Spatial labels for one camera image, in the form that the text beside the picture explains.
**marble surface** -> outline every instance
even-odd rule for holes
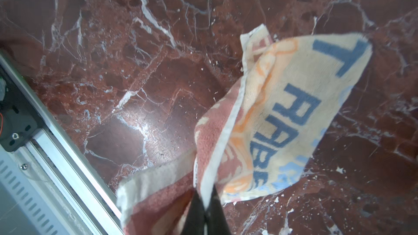
[[[374,53],[297,184],[233,234],[418,233],[418,0],[0,0],[0,48],[112,190],[193,147],[239,35],[363,32]]]

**cloth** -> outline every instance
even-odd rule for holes
[[[244,75],[198,121],[196,149],[121,182],[130,235],[180,233],[196,186],[208,207],[276,193],[296,183],[372,54],[361,34],[273,43],[265,25],[240,37]]]

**pink towel section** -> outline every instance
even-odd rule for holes
[[[196,149],[121,182],[126,234],[179,234],[194,187],[207,208],[214,185],[225,203],[296,183],[372,54],[357,33],[274,43],[260,25],[240,40],[244,75],[196,124]]]

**towel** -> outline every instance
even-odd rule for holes
[[[206,209],[214,185],[226,203],[296,183],[372,54],[358,33],[274,43],[260,25],[240,40],[244,75],[196,124],[196,149],[120,183],[125,234],[179,234],[195,189]]]

